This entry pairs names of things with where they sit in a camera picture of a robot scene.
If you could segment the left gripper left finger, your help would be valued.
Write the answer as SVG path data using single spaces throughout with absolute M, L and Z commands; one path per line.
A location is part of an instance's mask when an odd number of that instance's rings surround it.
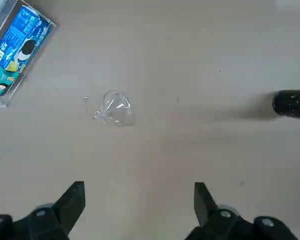
M 19 220 L 0 214 L 0 240 L 68 240 L 85 206 L 85 182 L 75 181 L 56 202 Z

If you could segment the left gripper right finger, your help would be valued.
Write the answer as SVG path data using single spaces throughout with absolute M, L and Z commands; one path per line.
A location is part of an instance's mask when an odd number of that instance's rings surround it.
M 219 207 L 203 182 L 194 184 L 196 226 L 187 240 L 297 240 L 289 227 L 272 216 L 258 216 L 253 222 L 233 210 Z

